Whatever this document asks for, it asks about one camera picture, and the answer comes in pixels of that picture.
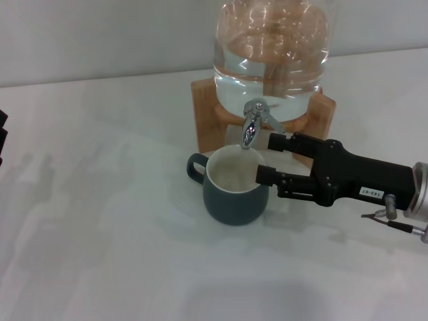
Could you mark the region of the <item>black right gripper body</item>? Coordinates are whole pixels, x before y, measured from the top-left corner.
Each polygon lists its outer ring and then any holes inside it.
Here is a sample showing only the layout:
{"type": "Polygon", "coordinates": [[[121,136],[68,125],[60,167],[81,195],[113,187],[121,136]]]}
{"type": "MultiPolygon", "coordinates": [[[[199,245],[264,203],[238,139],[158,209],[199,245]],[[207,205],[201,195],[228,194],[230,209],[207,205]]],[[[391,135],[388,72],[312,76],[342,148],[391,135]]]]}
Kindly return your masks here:
{"type": "Polygon", "coordinates": [[[416,191],[411,167],[357,156],[337,140],[316,147],[310,176],[317,185],[314,201],[325,207],[341,198],[384,205],[387,195],[407,207],[416,191]]]}

